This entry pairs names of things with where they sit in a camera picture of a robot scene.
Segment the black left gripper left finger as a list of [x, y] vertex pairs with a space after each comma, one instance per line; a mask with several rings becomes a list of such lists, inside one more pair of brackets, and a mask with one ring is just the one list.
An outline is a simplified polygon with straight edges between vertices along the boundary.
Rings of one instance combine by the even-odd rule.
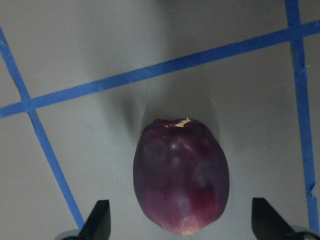
[[111, 211], [109, 200], [98, 200], [82, 227], [81, 240], [108, 240], [111, 235]]

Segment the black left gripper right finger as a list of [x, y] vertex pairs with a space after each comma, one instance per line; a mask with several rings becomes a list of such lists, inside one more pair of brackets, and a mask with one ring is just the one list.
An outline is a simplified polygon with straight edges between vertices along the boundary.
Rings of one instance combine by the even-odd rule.
[[252, 199], [251, 229], [257, 240], [288, 240], [296, 233], [262, 197]]

